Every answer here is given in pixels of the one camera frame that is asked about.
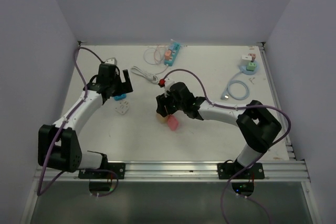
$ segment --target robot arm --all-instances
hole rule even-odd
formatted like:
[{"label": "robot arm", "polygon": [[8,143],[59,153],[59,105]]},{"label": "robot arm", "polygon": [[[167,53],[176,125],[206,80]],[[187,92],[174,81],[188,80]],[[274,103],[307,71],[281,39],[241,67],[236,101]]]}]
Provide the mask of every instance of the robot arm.
[{"label": "robot arm", "polygon": [[120,79],[120,71],[114,58],[101,63],[98,74],[87,84],[87,97],[85,98],[85,91],[83,91],[75,105],[63,117],[52,125],[43,125],[40,128],[38,132],[39,165],[43,166],[50,144],[64,124],[66,116],[83,100],[83,103],[63,125],[63,130],[57,140],[57,142],[60,141],[60,145],[53,147],[47,167],[65,172],[74,172],[84,168],[104,169],[108,162],[107,156],[90,151],[82,152],[77,136],[94,112],[110,97],[133,91],[128,71],[124,70],[123,74],[125,82]]},{"label": "robot arm", "polygon": [[[156,112],[162,117],[183,111],[188,117],[198,120],[215,120],[239,127],[246,145],[235,160],[235,170],[239,171],[251,164],[258,156],[267,152],[281,131],[281,124],[266,109],[230,110],[211,105],[205,97],[194,97],[187,86],[182,82],[175,83],[170,78],[160,81],[159,85],[165,88],[162,95],[156,97]],[[229,107],[238,107],[237,104],[216,103]],[[251,101],[247,105],[261,105],[259,101]]]}]

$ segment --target green cube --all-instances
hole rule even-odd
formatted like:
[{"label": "green cube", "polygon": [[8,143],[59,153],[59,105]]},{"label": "green cube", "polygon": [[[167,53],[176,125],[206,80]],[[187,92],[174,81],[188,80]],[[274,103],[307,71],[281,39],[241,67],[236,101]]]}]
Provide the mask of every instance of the green cube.
[{"label": "green cube", "polygon": [[246,66],[246,70],[248,71],[254,71],[257,67],[257,64],[255,64],[254,62],[249,62]]}]

